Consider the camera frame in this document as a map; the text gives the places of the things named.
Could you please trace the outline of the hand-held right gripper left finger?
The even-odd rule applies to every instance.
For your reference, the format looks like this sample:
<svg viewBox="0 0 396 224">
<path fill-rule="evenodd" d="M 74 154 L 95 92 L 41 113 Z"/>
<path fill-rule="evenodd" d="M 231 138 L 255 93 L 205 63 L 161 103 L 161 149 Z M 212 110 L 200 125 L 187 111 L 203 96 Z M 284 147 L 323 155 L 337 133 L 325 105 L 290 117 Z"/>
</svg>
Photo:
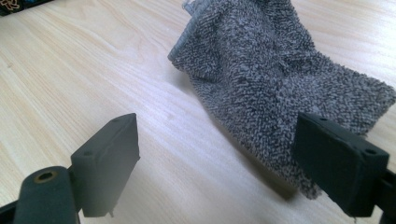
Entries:
<svg viewBox="0 0 396 224">
<path fill-rule="evenodd" d="M 113 212 L 139 159 L 135 113 L 112 119 L 72 154 L 73 191 L 85 217 Z"/>
</svg>

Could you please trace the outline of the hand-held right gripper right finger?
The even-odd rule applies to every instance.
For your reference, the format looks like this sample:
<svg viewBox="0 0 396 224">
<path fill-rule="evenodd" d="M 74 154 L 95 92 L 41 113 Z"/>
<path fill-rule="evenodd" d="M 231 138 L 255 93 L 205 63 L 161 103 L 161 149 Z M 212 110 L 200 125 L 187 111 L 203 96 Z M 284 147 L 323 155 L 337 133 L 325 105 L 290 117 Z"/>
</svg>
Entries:
<svg viewBox="0 0 396 224">
<path fill-rule="evenodd" d="M 292 156 L 351 217 L 389 215 L 389 154 L 323 117 L 298 115 Z"/>
</svg>

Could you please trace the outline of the grey terry cloth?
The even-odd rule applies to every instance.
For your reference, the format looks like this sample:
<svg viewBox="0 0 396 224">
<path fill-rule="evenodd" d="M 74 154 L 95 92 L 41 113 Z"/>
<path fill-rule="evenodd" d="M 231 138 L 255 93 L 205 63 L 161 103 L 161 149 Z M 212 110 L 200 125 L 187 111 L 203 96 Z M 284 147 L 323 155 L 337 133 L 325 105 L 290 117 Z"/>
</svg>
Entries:
<svg viewBox="0 0 396 224">
<path fill-rule="evenodd" d="M 316 50 L 290 0 L 186 0 L 191 15 L 168 58 L 204 106 L 270 171 L 316 199 L 291 156 L 299 113 L 368 133 L 396 104 L 386 83 Z"/>
</svg>

